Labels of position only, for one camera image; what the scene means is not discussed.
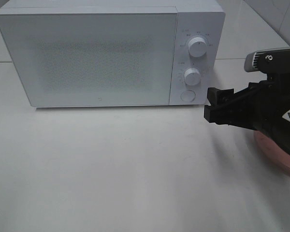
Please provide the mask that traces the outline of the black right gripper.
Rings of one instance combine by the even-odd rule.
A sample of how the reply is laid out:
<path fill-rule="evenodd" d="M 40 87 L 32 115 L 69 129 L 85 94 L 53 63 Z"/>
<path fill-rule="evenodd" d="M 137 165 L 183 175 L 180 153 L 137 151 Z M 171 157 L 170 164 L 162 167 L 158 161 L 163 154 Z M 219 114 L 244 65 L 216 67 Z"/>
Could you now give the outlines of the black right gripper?
<path fill-rule="evenodd" d="M 290 73 L 266 74 L 266 80 L 234 89 L 210 87 L 203 116 L 209 123 L 233 125 L 260 131 L 290 154 Z M 230 105 L 220 105 L 229 97 Z"/>

